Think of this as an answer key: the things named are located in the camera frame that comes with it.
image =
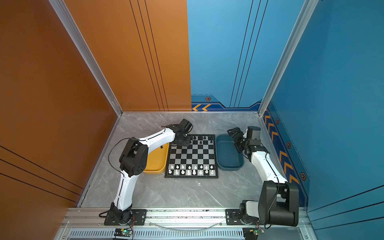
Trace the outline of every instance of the marble floor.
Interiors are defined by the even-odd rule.
[[[162,125],[190,121],[193,134],[226,134],[228,129],[260,126],[256,113],[124,113],[112,135],[101,162],[95,169],[81,207],[109,207],[116,196],[120,174],[108,164],[112,147],[126,137],[145,137],[161,130]],[[262,131],[262,143],[268,148],[269,136]],[[110,160],[119,169],[119,157],[126,140],[111,152]],[[277,155],[271,156],[274,162]],[[244,200],[258,200],[263,185],[256,168],[247,160],[238,171],[219,169],[218,179],[164,178],[164,173],[140,174],[132,197],[134,207],[238,207]]]

